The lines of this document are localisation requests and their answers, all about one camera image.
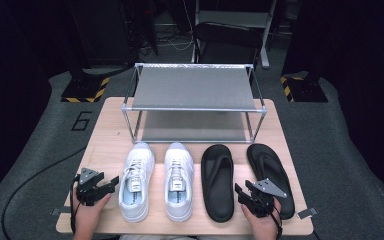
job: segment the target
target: black cable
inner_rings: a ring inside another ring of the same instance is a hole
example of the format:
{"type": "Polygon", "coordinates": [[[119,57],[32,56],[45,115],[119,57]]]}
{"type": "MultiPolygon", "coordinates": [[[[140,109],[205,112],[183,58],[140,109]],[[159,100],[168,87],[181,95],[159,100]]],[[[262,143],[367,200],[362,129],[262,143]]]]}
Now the black cable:
{"type": "Polygon", "coordinates": [[[73,234],[76,233],[76,213],[77,213],[77,209],[79,209],[80,207],[80,203],[79,205],[77,206],[77,209],[76,211],[74,212],[74,208],[73,208],[73,187],[74,187],[74,183],[79,181],[80,179],[80,176],[77,174],[76,177],[73,179],[73,182],[71,182],[71,186],[70,186],[70,214],[71,214],[71,217],[70,217],[70,226],[71,226],[71,231],[73,231],[73,234]]]}
{"type": "Polygon", "coordinates": [[[76,154],[80,153],[81,151],[85,150],[86,149],[86,146],[85,147],[82,147],[80,148],[79,150],[77,150],[76,152],[68,155],[67,157],[64,157],[62,158],[61,160],[58,160],[57,162],[45,167],[44,169],[40,170],[39,172],[35,173],[33,176],[31,176],[30,178],[28,178],[26,181],[24,181],[20,186],[18,186],[17,189],[15,189],[15,191],[11,194],[11,196],[9,197],[9,199],[7,200],[6,204],[5,204],[5,207],[2,211],[2,215],[1,215],[1,227],[2,227],[2,232],[4,233],[5,235],[5,238],[10,240],[11,238],[9,237],[7,231],[6,231],[6,228],[5,228],[5,213],[6,213],[6,210],[8,208],[8,205],[9,203],[11,202],[11,200],[14,198],[15,194],[17,194],[17,192],[22,188],[24,187],[24,185],[26,185],[28,182],[30,182],[33,178],[37,177],[39,174],[43,173],[44,171],[48,170],[49,168],[61,163],[61,162],[64,162],[65,160],[75,156],[76,154]]]}
{"type": "Polygon", "coordinates": [[[318,240],[321,240],[320,237],[319,237],[319,235],[317,235],[316,230],[313,230],[313,234],[314,234],[314,236],[316,236],[316,238],[317,238],[318,240]]]}
{"type": "Polygon", "coordinates": [[[150,45],[147,45],[147,46],[143,46],[139,49],[139,53],[144,55],[144,56],[147,56],[151,51],[149,50],[151,48],[150,45]]]}
{"type": "Polygon", "coordinates": [[[276,217],[273,215],[272,211],[269,210],[267,207],[266,203],[261,200],[261,198],[256,194],[255,197],[257,200],[260,202],[261,206],[266,210],[266,212],[270,215],[270,217],[273,219],[273,222],[276,224],[277,227],[277,234],[276,234],[276,239],[279,239],[282,236],[283,233],[283,228],[282,228],[282,219],[280,219],[280,213],[279,210],[277,210],[276,206],[274,206],[273,203],[273,209],[276,210],[277,215],[279,216],[279,221],[276,219],[276,217]]]}

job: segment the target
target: flip-flop strap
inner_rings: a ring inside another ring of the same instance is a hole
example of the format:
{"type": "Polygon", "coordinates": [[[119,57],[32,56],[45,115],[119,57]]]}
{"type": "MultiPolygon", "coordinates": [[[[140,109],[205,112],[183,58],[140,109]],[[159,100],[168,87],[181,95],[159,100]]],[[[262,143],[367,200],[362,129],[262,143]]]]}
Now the flip-flop strap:
{"type": "Polygon", "coordinates": [[[265,152],[260,152],[258,153],[258,165],[259,167],[257,167],[257,171],[258,171],[258,174],[261,176],[262,179],[266,179],[267,176],[266,176],[266,171],[265,171],[265,168],[264,168],[264,158],[266,157],[266,153],[265,152]]]}
{"type": "Polygon", "coordinates": [[[222,164],[223,162],[223,159],[225,158],[230,158],[230,156],[228,155],[221,155],[221,156],[218,156],[218,158],[215,159],[214,161],[214,165],[213,165],[213,168],[211,169],[211,172],[210,172],[210,175],[208,176],[207,178],[207,181],[206,181],[206,186],[207,186],[207,189],[206,189],[206,192],[208,193],[209,189],[211,188],[210,186],[213,184],[213,181],[218,173],[218,170],[220,168],[220,165],[222,164]]]}

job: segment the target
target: white sneaker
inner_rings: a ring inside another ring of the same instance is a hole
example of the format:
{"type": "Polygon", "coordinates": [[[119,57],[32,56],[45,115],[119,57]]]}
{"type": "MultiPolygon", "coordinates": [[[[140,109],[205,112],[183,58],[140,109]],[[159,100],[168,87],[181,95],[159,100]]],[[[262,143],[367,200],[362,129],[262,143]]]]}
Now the white sneaker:
{"type": "Polygon", "coordinates": [[[192,214],[193,160],[186,147],[172,143],[166,152],[164,195],[168,217],[183,222],[192,214]]]}
{"type": "Polygon", "coordinates": [[[148,215],[149,179],[154,165],[155,158],[149,145],[135,144],[124,164],[118,200],[121,213],[128,222],[140,222],[148,215]]]}

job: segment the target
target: wooden table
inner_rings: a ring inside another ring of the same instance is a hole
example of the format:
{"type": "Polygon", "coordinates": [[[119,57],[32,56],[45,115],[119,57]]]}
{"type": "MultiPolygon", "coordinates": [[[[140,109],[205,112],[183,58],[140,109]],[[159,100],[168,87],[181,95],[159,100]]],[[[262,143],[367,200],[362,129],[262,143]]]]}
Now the wooden table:
{"type": "MultiPolygon", "coordinates": [[[[127,124],[121,112],[124,98],[108,98],[99,115],[95,129],[80,163],[78,173],[83,167],[105,173],[102,184],[109,182],[117,175],[122,178],[124,161],[133,148],[131,136],[127,124]]],[[[301,186],[295,172],[295,167],[289,153],[279,117],[273,101],[265,99],[267,115],[263,120],[256,143],[264,143],[278,154],[288,174],[292,194],[295,200],[297,212],[307,209],[301,186]]],[[[244,217],[240,204],[235,197],[235,211],[231,220],[225,223],[214,222],[205,210],[201,186],[201,157],[210,143],[185,144],[194,160],[193,181],[193,212],[186,222],[172,222],[166,215],[164,202],[164,156],[167,143],[150,144],[155,154],[155,169],[149,186],[149,214],[140,223],[126,222],[118,206],[119,186],[113,193],[110,202],[104,208],[97,233],[108,234],[158,234],[158,235],[248,235],[252,234],[251,226],[244,217]]],[[[249,144],[225,144],[232,153],[234,162],[234,183],[238,183],[246,191],[245,180],[254,182],[255,176],[248,164],[246,149],[249,144]]],[[[58,219],[56,228],[61,233],[71,233],[70,214],[62,213],[58,219]]],[[[313,232],[313,224],[310,218],[299,219],[292,217],[283,221],[284,235],[309,235],[313,232]]]]}

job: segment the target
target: yellow black hazard tape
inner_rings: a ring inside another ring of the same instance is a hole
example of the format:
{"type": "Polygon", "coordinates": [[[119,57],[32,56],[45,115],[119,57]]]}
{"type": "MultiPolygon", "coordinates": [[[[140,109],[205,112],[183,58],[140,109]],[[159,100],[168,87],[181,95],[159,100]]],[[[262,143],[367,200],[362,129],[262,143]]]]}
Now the yellow black hazard tape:
{"type": "Polygon", "coordinates": [[[284,76],[280,77],[280,82],[282,83],[283,91],[285,92],[286,99],[288,99],[288,102],[293,102],[294,97],[292,96],[291,89],[289,88],[288,79],[304,80],[304,78],[302,78],[302,77],[284,77],[284,76]]]}
{"type": "Polygon", "coordinates": [[[72,102],[72,103],[78,103],[78,102],[98,102],[99,99],[101,99],[102,95],[104,94],[105,88],[107,87],[107,84],[109,82],[109,78],[105,78],[101,86],[99,87],[98,92],[96,93],[95,97],[93,98],[69,98],[69,97],[61,97],[61,102],[72,102]]]}

